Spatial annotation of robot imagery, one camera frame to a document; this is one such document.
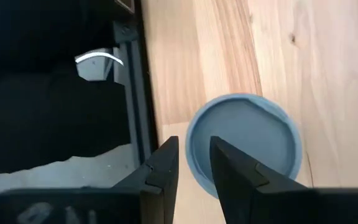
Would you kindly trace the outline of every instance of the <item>wooden surface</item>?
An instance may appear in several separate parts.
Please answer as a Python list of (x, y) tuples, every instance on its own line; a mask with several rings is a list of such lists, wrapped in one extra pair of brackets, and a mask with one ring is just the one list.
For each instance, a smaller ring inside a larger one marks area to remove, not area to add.
[(297, 181), (358, 187), (358, 0), (142, 0), (160, 140), (180, 137), (175, 223), (224, 223), (184, 156), (206, 102), (255, 93), (303, 141)]

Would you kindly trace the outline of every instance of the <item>blue plastic lid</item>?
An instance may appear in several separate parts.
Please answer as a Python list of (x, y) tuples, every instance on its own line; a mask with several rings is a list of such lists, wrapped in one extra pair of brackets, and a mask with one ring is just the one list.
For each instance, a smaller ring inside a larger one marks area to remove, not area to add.
[(218, 197), (209, 161), (209, 141), (219, 136), (269, 168), (295, 179), (302, 149), (296, 126), (279, 106), (256, 95), (231, 94), (202, 107), (186, 136), (186, 159), (197, 182)]

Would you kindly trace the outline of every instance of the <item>white cable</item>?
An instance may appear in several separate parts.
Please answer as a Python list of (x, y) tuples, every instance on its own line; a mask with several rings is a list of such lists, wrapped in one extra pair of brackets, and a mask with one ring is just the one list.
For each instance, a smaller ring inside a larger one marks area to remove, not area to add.
[(113, 60), (115, 60), (116, 62), (120, 63), (122, 66), (124, 66), (124, 62), (122, 62), (121, 59), (116, 58), (115, 56), (113, 56), (112, 54), (109, 53), (105, 53), (105, 52), (91, 52), (91, 53), (87, 53), (84, 54), (80, 57), (78, 57), (77, 59), (75, 59), (76, 63), (81, 63), (89, 58), (93, 58), (93, 57), (108, 57), (111, 58)]

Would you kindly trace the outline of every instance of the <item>wood grain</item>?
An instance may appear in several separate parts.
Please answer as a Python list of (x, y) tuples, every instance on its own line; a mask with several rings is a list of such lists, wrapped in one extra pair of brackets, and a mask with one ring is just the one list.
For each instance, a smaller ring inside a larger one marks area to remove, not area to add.
[[(255, 93), (303, 142), (297, 181), (358, 187), (358, 0), (142, 0), (159, 133), (185, 137), (207, 101)], [(176, 223), (222, 223), (181, 157)], [(186, 206), (196, 207), (198, 217)]]

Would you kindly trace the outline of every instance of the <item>round lid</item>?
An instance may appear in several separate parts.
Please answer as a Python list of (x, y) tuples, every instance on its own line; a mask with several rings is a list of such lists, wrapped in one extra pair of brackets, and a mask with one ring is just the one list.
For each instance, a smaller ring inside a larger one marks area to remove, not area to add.
[(276, 104), (256, 95), (231, 94), (202, 107), (189, 125), (186, 159), (197, 182), (218, 197), (209, 160), (209, 141), (218, 136), (269, 168), (294, 179), (301, 164), (296, 126)]

